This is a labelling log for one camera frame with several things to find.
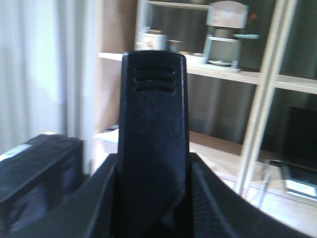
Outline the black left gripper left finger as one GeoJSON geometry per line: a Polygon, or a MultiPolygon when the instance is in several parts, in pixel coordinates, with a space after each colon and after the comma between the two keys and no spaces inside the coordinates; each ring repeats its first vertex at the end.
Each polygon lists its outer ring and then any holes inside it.
{"type": "Polygon", "coordinates": [[[110,238],[117,155],[48,216],[28,228],[28,238],[110,238]]]}

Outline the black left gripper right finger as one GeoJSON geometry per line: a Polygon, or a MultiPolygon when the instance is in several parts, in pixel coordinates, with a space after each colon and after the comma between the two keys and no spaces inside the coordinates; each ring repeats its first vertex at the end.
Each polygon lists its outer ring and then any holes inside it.
{"type": "Polygon", "coordinates": [[[229,188],[198,156],[191,163],[195,238],[306,238],[251,205],[229,188]]]}

